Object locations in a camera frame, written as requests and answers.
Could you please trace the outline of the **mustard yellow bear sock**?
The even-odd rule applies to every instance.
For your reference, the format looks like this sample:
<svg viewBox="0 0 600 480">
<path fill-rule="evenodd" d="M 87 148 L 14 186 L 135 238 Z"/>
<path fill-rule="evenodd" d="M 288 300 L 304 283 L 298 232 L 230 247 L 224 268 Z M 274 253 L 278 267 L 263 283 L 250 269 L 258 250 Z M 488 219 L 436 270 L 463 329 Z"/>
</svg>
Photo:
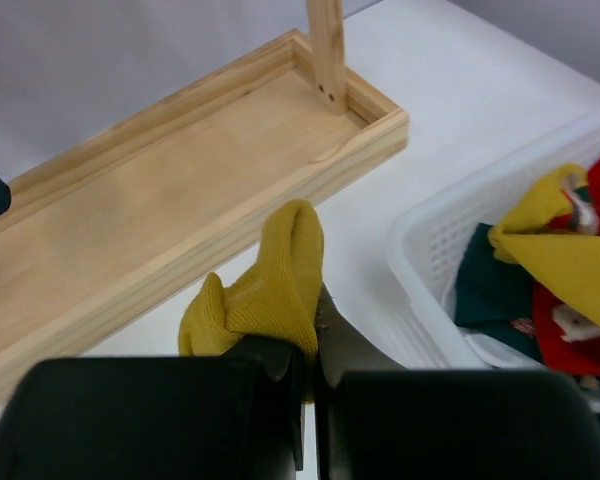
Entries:
<svg viewBox="0 0 600 480">
<path fill-rule="evenodd" d="M 600 236 L 549 227 L 572 214 L 569 195 L 588 185 L 566 164 L 539 178 L 488 234 L 494 257 L 517 264 L 554 296 L 600 326 Z"/>
</svg>

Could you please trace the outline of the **mustard yellow plain sock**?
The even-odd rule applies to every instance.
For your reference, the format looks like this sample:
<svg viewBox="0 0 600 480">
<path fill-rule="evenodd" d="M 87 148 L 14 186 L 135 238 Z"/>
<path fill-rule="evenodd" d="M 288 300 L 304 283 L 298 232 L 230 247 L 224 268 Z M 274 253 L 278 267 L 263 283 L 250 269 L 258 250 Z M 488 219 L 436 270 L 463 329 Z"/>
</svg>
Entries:
<svg viewBox="0 0 600 480">
<path fill-rule="evenodd" d="M 291 200 L 262 227 L 255 262 L 234 283 L 209 273 L 178 332 L 182 356 L 219 356 L 247 335 L 299 348 L 313 367 L 319 352 L 315 316 L 323 285 L 324 235 L 306 200 Z"/>
</svg>

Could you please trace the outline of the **teal green sock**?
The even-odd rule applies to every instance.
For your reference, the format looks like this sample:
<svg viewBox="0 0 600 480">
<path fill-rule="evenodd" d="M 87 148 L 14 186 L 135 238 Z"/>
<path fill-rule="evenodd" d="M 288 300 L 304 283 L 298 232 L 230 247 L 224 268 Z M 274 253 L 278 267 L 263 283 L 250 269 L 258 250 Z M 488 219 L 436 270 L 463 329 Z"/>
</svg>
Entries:
<svg viewBox="0 0 600 480">
<path fill-rule="evenodd" d="M 532 321 L 532 279 L 519 265 L 497 260 L 491 226 L 477 225 L 455 281 L 454 323 L 489 366 L 527 368 L 543 363 Z"/>
</svg>

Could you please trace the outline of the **red sock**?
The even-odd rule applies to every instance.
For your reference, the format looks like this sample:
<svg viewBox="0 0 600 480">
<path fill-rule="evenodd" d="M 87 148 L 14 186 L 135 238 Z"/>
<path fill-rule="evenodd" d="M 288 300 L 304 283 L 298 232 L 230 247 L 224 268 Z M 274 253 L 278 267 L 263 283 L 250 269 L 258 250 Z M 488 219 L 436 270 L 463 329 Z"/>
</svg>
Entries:
<svg viewBox="0 0 600 480">
<path fill-rule="evenodd" d="M 588 185 L 569 195 L 574 212 L 549 223 L 554 230 L 600 236 L 600 159 L 587 172 Z M 533 322 L 545 364 L 578 376 L 600 377 L 600 326 L 534 285 Z"/>
</svg>

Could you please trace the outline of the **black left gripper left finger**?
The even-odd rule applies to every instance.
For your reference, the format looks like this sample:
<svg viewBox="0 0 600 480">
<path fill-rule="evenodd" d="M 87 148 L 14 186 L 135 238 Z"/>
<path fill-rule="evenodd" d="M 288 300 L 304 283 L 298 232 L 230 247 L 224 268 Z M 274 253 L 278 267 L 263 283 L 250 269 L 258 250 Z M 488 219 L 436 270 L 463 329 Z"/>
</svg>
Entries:
<svg viewBox="0 0 600 480">
<path fill-rule="evenodd" d="M 291 479 L 303 357 L 250 336 L 219 356 L 58 358 L 0 418 L 0 479 Z"/>
</svg>

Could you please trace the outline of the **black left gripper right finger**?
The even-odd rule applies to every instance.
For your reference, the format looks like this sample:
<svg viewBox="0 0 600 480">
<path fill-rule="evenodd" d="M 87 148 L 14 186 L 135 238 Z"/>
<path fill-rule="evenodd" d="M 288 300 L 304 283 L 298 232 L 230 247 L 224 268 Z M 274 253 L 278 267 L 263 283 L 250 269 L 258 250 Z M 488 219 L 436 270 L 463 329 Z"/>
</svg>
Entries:
<svg viewBox="0 0 600 480">
<path fill-rule="evenodd" d="M 322 479 L 600 479 L 600 424 L 545 370 L 409 370 L 338 311 L 316 311 Z"/>
</svg>

